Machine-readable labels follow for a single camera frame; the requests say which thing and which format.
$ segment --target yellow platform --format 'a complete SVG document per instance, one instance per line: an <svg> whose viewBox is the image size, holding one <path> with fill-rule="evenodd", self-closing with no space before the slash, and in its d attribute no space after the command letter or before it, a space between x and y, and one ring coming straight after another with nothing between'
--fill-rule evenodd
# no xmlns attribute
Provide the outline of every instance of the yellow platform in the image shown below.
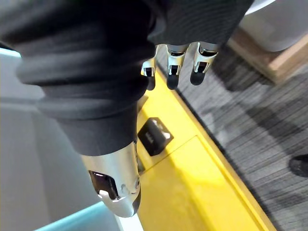
<svg viewBox="0 0 308 231"><path fill-rule="evenodd" d="M174 136L149 156L138 142L139 218L145 231L273 231L274 226L187 106L156 71L139 112L139 130L158 117Z"/></svg>

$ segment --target black small box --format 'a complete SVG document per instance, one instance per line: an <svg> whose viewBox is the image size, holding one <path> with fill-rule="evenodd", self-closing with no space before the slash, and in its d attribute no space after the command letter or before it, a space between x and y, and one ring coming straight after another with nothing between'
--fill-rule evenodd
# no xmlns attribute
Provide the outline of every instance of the black small box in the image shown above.
<svg viewBox="0 0 308 231"><path fill-rule="evenodd" d="M149 118L138 132L138 138L150 156L160 154L173 139L159 118Z"/></svg>

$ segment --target striped carpet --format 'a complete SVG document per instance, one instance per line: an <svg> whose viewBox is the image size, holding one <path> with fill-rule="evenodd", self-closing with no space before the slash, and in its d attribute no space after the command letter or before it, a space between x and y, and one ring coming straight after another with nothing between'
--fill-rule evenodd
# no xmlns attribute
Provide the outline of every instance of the striped carpet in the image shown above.
<svg viewBox="0 0 308 231"><path fill-rule="evenodd" d="M308 66L274 86L230 48L202 85L189 78L196 44L180 75L179 94L232 164L279 231L308 231L308 179L288 169L308 153ZM165 46L157 53L167 73Z"/></svg>

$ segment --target shoe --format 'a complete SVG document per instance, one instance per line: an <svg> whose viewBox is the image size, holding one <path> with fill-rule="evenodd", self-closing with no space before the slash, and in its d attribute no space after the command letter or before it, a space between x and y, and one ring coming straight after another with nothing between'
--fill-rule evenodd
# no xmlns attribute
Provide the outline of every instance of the shoe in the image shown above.
<svg viewBox="0 0 308 231"><path fill-rule="evenodd" d="M300 177L308 177L308 154L293 157L289 161L291 172Z"/></svg>

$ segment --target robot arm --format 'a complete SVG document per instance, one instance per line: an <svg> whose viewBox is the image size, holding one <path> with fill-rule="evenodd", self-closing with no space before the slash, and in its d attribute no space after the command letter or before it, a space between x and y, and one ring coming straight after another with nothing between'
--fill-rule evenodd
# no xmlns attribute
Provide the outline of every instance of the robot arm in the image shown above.
<svg viewBox="0 0 308 231"><path fill-rule="evenodd" d="M167 85L175 89L189 44L199 42L191 76L198 85L251 3L19 1L0 13L0 40L21 53L20 81L43 89L38 108L58 121L97 194L130 217L141 198L137 100L149 80L155 85L155 45L167 45Z"/></svg>

